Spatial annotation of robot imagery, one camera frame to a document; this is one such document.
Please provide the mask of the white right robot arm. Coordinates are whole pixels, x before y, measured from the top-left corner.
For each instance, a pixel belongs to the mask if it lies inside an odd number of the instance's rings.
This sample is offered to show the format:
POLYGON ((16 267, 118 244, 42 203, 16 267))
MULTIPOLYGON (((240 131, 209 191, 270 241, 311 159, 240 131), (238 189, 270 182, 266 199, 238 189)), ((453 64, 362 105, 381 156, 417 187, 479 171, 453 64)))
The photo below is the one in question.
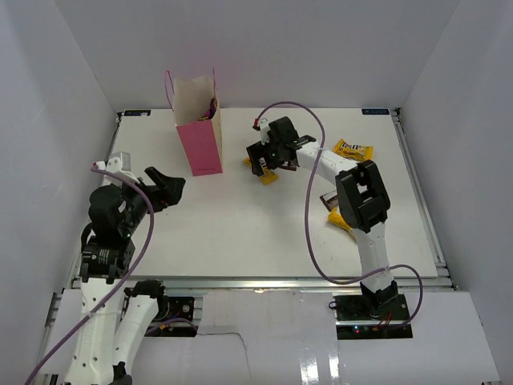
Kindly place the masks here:
POLYGON ((372 160, 346 159, 324 149, 312 136, 299 136, 287 116, 271 122, 257 120, 254 129, 260 140, 247 147, 252 174, 263 176, 265 170, 299 167, 336 187, 339 212, 357 242, 363 313, 373 320, 383 318, 390 312, 398 288, 385 242, 390 199, 378 166, 372 160))

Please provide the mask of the dark blue purple snack bag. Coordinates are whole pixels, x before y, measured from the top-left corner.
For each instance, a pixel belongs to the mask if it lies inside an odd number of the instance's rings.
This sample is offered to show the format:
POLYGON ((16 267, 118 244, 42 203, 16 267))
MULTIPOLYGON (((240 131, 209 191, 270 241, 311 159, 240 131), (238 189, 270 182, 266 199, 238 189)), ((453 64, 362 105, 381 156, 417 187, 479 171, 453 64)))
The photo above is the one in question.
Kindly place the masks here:
POLYGON ((199 121, 211 120, 217 112, 218 101, 216 97, 211 98, 208 110, 198 119, 199 121))

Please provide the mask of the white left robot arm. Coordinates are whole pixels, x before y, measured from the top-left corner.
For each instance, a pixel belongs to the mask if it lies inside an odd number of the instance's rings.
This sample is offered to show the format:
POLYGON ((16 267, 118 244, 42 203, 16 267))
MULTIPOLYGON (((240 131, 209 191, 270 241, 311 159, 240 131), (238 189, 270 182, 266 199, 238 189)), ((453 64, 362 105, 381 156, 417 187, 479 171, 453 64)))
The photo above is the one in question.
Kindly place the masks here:
POLYGON ((131 384, 135 356, 151 322, 164 318, 169 300, 158 280, 126 280, 147 250, 140 251, 132 237, 145 218, 177 205, 186 181, 146 168, 152 180, 115 174, 102 166, 94 170, 113 182, 94 190, 89 197, 91 237, 83 240, 79 268, 81 313, 84 323, 77 329, 77 343, 65 384, 131 384))

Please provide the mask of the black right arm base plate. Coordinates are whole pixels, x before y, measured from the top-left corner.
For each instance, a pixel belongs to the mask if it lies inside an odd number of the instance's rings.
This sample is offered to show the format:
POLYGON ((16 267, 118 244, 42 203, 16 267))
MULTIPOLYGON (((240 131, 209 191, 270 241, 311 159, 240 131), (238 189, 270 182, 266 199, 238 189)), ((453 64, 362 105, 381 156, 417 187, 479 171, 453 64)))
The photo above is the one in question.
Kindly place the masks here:
POLYGON ((399 327, 410 317, 403 294, 379 309, 363 295, 340 295, 333 298, 329 308, 336 318, 339 341, 413 338, 410 324, 399 327))

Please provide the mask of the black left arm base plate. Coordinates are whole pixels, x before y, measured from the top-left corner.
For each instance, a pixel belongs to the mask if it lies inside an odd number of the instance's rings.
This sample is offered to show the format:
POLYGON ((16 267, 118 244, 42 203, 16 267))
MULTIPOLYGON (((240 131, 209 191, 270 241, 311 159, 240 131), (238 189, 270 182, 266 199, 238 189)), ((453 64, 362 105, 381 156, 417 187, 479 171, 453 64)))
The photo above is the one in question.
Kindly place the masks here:
POLYGON ((164 310, 162 311, 162 321, 168 319, 183 318, 192 321, 195 310, 194 297, 164 297, 164 310))

